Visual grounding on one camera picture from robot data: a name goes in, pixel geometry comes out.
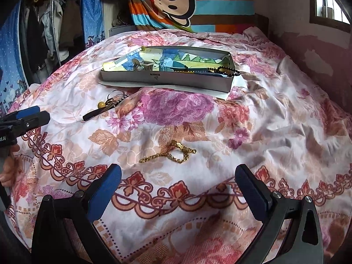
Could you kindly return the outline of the left hand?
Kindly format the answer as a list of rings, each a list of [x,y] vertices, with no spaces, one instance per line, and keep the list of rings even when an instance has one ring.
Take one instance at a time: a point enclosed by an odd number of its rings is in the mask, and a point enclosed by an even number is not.
[[[16,179],[16,160],[13,153],[20,150],[18,144],[10,147],[9,155],[6,157],[3,164],[3,171],[1,173],[0,181],[3,187],[11,187]]]

